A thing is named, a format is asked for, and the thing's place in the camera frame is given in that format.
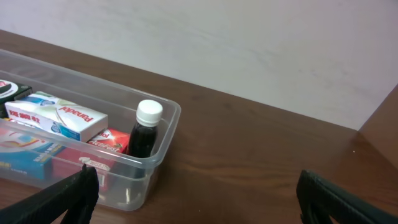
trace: plastic storage bin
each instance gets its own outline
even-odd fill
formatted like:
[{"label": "plastic storage bin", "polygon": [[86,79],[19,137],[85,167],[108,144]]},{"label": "plastic storage bin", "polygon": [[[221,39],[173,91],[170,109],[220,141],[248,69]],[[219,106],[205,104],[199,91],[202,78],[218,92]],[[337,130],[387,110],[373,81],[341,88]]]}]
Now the plastic storage bin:
[{"label": "plastic storage bin", "polygon": [[[145,159],[107,151],[84,142],[0,119],[1,129],[27,134],[69,147],[79,153],[89,153],[114,161],[109,172],[97,169],[99,178],[106,176],[110,181],[109,189],[99,192],[98,203],[125,211],[135,210],[143,205],[150,186],[155,183],[157,167],[162,162],[174,135],[181,112],[177,103],[5,50],[0,50],[0,79],[30,85],[34,92],[44,91],[106,113],[109,116],[109,128],[125,133],[130,133],[136,122],[136,108],[141,100],[158,101],[164,108],[162,121],[159,124],[153,155]],[[50,162],[56,160],[59,158],[51,157]],[[63,162],[66,164],[66,170],[81,169],[81,164],[64,160]],[[52,166],[46,165],[44,169],[45,178],[37,179],[3,165],[0,166],[0,177],[40,188],[46,188],[60,180],[52,175]]]}]

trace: white wall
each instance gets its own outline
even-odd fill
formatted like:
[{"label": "white wall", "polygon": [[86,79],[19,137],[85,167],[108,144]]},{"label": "white wall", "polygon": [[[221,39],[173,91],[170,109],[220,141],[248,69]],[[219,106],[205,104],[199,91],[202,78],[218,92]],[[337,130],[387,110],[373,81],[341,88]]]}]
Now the white wall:
[{"label": "white wall", "polygon": [[0,29],[354,129],[398,83],[396,0],[0,0]]}]

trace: red medicine box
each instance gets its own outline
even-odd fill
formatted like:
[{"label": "red medicine box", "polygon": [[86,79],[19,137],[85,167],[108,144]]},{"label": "red medicine box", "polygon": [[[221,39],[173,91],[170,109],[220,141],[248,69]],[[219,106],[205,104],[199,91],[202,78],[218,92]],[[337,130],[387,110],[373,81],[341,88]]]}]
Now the red medicine box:
[{"label": "red medicine box", "polygon": [[[126,153],[129,137],[129,134],[113,129],[106,129],[87,143],[110,151]],[[113,160],[104,159],[72,148],[65,148],[57,154],[56,158],[59,159],[53,159],[52,161],[53,175],[55,177],[69,177],[81,170],[81,166],[75,166],[70,164],[70,162],[79,163],[81,165],[87,164],[88,166],[95,167],[97,170],[99,190],[108,190],[110,181],[107,172],[112,169],[114,164]]]}]

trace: wood grain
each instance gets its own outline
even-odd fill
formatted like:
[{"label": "wood grain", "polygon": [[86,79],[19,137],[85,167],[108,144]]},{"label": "wood grain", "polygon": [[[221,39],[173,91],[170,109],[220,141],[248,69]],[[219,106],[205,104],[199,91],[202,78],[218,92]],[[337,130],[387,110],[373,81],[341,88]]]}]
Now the wood grain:
[{"label": "wood grain", "polygon": [[[0,48],[182,107],[146,204],[135,212],[99,205],[92,223],[300,223],[302,169],[398,215],[398,171],[352,129],[7,32],[0,32]],[[0,207],[38,191],[8,180],[0,189]]]},{"label": "wood grain", "polygon": [[359,132],[398,168],[398,85]]}]

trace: dark glass bottle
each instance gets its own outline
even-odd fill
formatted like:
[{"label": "dark glass bottle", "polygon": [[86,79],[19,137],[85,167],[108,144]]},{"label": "dark glass bottle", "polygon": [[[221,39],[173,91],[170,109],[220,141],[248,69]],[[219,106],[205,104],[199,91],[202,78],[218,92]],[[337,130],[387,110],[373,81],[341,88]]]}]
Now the dark glass bottle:
[{"label": "dark glass bottle", "polygon": [[146,127],[137,122],[131,131],[128,154],[137,158],[149,157],[154,147],[156,136],[157,126]]}]

